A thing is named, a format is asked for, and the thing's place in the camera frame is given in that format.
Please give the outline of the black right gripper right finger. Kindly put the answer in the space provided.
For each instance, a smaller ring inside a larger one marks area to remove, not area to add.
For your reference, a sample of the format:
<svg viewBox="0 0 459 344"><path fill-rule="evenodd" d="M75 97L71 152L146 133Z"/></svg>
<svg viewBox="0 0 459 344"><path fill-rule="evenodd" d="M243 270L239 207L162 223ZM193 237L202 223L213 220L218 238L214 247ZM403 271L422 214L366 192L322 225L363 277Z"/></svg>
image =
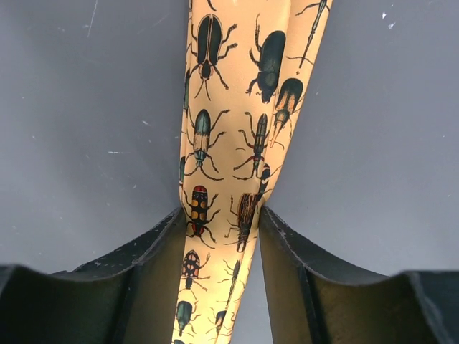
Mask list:
<svg viewBox="0 0 459 344"><path fill-rule="evenodd" d="M458 273L357 267L269 208L260 248L274 343L456 343Z"/></svg>

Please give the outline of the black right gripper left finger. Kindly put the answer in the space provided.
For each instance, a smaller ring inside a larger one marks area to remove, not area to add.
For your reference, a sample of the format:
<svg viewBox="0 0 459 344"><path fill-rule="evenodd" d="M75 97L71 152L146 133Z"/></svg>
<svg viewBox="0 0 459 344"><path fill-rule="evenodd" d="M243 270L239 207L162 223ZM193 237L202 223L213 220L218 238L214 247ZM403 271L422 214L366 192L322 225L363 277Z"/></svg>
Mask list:
<svg viewBox="0 0 459 344"><path fill-rule="evenodd" d="M1 267L3 343L169 343L186 221L177 209L112 252L66 272Z"/></svg>

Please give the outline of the yellow patterned necktie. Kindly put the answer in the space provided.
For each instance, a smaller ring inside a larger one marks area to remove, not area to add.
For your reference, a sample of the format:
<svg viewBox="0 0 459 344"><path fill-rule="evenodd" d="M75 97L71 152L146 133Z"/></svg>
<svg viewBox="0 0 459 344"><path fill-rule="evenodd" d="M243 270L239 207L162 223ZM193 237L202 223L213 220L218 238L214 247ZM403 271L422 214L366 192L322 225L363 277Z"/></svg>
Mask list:
<svg viewBox="0 0 459 344"><path fill-rule="evenodd" d="M229 343L330 1L190 1L174 343Z"/></svg>

